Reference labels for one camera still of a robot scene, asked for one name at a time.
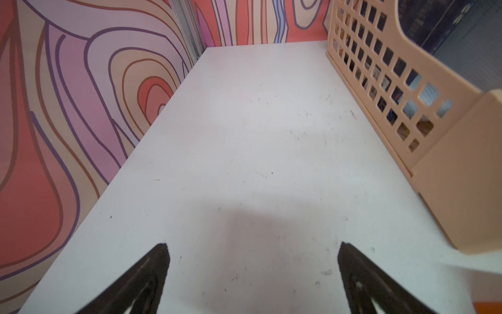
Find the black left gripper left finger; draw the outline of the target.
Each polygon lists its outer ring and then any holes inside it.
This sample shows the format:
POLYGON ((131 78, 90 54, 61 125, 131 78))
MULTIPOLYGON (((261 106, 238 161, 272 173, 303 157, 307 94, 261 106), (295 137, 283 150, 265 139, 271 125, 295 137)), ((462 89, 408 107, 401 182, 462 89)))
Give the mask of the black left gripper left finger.
POLYGON ((170 264, 166 243, 158 243, 79 313, 156 313, 170 264))

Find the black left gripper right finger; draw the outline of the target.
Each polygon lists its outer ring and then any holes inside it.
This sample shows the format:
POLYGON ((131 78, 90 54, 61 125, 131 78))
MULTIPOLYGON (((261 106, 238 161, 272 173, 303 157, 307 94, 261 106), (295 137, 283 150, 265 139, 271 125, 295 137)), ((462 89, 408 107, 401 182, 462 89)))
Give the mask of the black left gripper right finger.
POLYGON ((350 243, 337 255, 351 313, 434 313, 350 243))

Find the orange block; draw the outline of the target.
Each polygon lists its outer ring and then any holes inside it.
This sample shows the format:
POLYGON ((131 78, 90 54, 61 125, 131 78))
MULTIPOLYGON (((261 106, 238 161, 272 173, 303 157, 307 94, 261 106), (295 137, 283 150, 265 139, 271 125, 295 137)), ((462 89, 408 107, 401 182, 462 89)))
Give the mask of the orange block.
POLYGON ((475 302, 476 314, 502 314, 502 302, 475 302))

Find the beige plastic file organizer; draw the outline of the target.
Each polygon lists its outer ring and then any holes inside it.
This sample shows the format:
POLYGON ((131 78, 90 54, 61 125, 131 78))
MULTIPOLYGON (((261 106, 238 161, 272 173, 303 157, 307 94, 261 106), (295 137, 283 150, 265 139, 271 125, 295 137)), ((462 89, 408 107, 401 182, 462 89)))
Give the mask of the beige plastic file organizer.
POLYGON ((328 60, 457 250, 501 248, 501 91, 410 41, 397 1, 334 1, 328 60))

